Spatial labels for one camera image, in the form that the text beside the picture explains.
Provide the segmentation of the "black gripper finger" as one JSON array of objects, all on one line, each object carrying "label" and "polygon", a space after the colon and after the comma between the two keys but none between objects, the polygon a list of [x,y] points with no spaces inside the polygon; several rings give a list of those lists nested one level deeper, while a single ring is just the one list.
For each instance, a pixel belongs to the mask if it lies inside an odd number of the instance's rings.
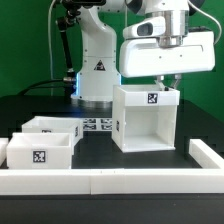
[{"label": "black gripper finger", "polygon": [[163,83],[164,81],[164,76],[157,76],[156,77],[156,85],[159,87],[160,90],[165,90],[165,85]]},{"label": "black gripper finger", "polygon": [[178,85],[181,82],[181,79],[182,79],[182,74],[176,74],[176,75],[174,75],[174,80],[173,80],[173,82],[171,84],[171,87],[173,89],[177,89]]}]

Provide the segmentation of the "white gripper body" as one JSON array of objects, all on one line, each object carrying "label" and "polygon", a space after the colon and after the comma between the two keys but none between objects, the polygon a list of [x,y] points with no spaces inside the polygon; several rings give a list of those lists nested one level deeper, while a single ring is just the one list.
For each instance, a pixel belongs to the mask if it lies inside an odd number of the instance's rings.
[{"label": "white gripper body", "polygon": [[215,66],[212,31],[190,32],[178,47],[161,48],[154,38],[125,41],[120,73],[127,78],[210,71]]}]

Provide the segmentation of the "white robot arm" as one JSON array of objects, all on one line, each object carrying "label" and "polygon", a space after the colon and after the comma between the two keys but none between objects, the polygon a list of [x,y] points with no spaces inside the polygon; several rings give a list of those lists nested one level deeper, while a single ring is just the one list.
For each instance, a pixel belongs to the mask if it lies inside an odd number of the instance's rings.
[{"label": "white robot arm", "polygon": [[[163,76],[210,71],[215,66],[214,34],[188,26],[201,0],[61,0],[65,25],[79,23],[83,64],[77,74],[75,98],[84,104],[109,104],[121,77]],[[144,20],[116,33],[98,17],[102,12],[129,9]]]}]

